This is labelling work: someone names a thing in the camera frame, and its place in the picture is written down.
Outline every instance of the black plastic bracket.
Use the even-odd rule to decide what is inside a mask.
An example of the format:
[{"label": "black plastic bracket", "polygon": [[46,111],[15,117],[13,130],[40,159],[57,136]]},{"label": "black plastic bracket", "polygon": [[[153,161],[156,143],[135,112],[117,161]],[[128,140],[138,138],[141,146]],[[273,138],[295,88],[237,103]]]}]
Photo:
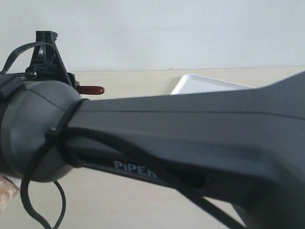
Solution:
[{"label": "black plastic bracket", "polygon": [[[41,69],[36,72],[38,80],[56,80],[61,81],[70,85],[78,91],[79,82],[75,80],[75,75],[68,73],[61,56],[56,47],[55,41],[57,39],[57,33],[53,31],[36,31],[36,41],[46,42],[50,44],[55,52],[55,56],[51,65],[47,69]],[[30,66],[27,68],[31,69],[37,66],[44,66],[53,55],[53,50],[48,46],[35,47],[31,58]]]}]

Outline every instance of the white wall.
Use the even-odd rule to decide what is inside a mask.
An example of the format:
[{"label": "white wall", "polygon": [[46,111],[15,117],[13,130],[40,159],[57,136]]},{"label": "white wall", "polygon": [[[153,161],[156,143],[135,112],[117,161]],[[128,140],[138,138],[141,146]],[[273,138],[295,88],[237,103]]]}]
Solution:
[{"label": "white wall", "polygon": [[69,71],[305,65],[302,0],[2,0],[0,10],[1,65],[36,30],[59,33]]}]

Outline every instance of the table surface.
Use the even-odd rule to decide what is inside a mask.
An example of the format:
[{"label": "table surface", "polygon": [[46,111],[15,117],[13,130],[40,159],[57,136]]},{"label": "table surface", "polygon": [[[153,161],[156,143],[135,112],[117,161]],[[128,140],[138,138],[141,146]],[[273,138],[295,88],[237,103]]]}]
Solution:
[{"label": "table surface", "polygon": [[[169,94],[181,76],[204,75],[252,87],[261,87],[305,67],[253,69],[168,70],[143,72],[75,73],[82,85],[101,85],[102,96],[111,99]],[[63,229],[224,229],[175,190],[88,169],[75,169],[60,180],[67,195]],[[60,195],[53,184],[31,183],[30,197],[35,209],[53,225],[61,209]],[[237,217],[229,204],[214,201]],[[15,198],[0,215],[1,228],[41,229]]]}]

